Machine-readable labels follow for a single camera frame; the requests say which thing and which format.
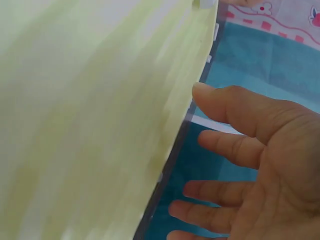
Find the pale yellow paper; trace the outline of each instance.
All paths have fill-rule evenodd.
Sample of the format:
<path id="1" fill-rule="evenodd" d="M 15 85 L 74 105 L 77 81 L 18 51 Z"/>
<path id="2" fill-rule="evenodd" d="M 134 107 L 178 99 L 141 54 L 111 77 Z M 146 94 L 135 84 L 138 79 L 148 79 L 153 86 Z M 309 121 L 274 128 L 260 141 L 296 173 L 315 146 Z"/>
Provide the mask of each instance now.
<path id="1" fill-rule="evenodd" d="M 132 239 L 217 5 L 0 1 L 0 240 Z"/>

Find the teal cloth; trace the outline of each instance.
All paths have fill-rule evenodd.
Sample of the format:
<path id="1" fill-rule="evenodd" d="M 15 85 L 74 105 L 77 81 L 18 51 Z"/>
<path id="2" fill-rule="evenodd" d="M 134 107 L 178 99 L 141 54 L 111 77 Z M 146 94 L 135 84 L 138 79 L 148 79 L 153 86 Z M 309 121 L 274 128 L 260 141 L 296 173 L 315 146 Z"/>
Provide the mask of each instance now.
<path id="1" fill-rule="evenodd" d="M 227 23 L 206 83 L 216 88 L 238 85 L 254 92 L 300 103 L 320 113 L 320 52 L 298 42 Z M 196 115 L 206 118 L 200 109 Z M 238 167 L 198 146 L 205 127 L 192 124 L 168 185 L 146 233 L 146 240 L 165 240 L 173 230 L 205 237 L 221 235 L 183 223 L 168 214 L 189 180 L 254 181 L 257 172 Z"/>
<path id="2" fill-rule="evenodd" d="M 228 22 L 206 83 L 237 85 L 320 113 L 320 51 Z M 195 115 L 206 118 L 197 108 Z"/>
<path id="3" fill-rule="evenodd" d="M 184 185 L 190 180 L 250 181 L 256 179 L 257 172 L 255 170 L 235 166 L 224 157 L 200 147 L 197 138 L 199 133 L 206 129 L 195 123 L 191 124 L 169 183 L 146 233 L 146 240 L 165 240 L 167 234 L 173 230 L 183 230 L 211 238 L 223 236 L 171 217 L 168 214 L 170 203 L 180 199 L 216 206 L 184 197 L 182 194 Z"/>

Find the skin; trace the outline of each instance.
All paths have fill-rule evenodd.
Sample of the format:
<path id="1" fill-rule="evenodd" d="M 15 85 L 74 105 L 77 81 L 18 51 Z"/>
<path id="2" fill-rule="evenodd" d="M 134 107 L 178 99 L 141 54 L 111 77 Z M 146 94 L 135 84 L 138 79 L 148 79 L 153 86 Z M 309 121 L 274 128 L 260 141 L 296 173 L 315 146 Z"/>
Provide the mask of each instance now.
<path id="1" fill-rule="evenodd" d="M 169 213 L 211 232 L 218 240 L 320 239 L 320 115 L 290 101 L 241 87 L 193 87 L 193 98 L 211 119 L 244 135 L 205 130 L 199 144 L 232 163 L 258 170 L 255 182 L 191 181 L 183 194 L 208 207 L 174 201 Z M 168 240 L 208 240 L 173 231 Z"/>

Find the pink pattern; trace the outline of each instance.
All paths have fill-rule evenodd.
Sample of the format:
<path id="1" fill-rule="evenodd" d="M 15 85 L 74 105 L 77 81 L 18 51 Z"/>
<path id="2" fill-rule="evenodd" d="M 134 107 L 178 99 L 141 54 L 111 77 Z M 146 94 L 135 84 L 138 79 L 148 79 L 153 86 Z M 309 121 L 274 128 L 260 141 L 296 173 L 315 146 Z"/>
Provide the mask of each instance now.
<path id="1" fill-rule="evenodd" d="M 305 39 L 302 36 L 299 36 L 299 35 L 295 36 L 295 40 L 297 42 L 299 42 L 299 43 L 303 43 L 305 41 Z"/>
<path id="2" fill-rule="evenodd" d="M 227 17 L 227 18 L 234 19 L 234 18 L 235 18 L 235 15 L 234 15 L 232 12 L 228 11 L 228 12 L 226 13 L 226 17 Z"/>
<path id="3" fill-rule="evenodd" d="M 262 24 L 261 24 L 261 28 L 264 29 L 264 30 L 270 31 L 271 30 L 271 24 L 266 22 L 266 21 L 263 21 Z"/>
<path id="4" fill-rule="evenodd" d="M 228 16 L 232 18 L 227 20 L 320 50 L 320 1 L 266 0 L 261 6 L 263 10 L 230 5 Z"/>
<path id="5" fill-rule="evenodd" d="M 247 24 L 252 24 L 254 21 L 249 20 L 249 19 L 243 19 L 243 22 L 247 23 Z"/>
<path id="6" fill-rule="evenodd" d="M 278 34 L 279 34 L 279 36 L 281 36 L 281 37 L 283 37 L 283 38 L 287 38 L 287 36 L 288 36 L 287 34 L 285 34 L 285 33 L 283 33 L 283 32 L 279 32 Z"/>

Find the knuckle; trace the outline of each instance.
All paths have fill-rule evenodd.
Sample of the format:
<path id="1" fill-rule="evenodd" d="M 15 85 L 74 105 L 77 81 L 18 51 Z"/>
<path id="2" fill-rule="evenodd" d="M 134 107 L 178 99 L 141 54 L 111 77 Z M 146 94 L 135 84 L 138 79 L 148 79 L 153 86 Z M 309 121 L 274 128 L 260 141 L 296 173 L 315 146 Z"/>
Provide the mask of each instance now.
<path id="1" fill-rule="evenodd" d="M 229 156 L 232 160 L 237 161 L 238 155 L 240 152 L 240 148 L 241 148 L 244 140 L 245 140 L 245 136 L 242 136 L 233 142 L 232 147 L 231 147 L 231 154 Z"/>
<path id="2" fill-rule="evenodd" d="M 227 189 L 229 187 L 230 183 L 229 182 L 221 182 L 218 189 L 217 189 L 217 204 L 222 205 L 224 202 L 224 198 L 227 192 Z"/>

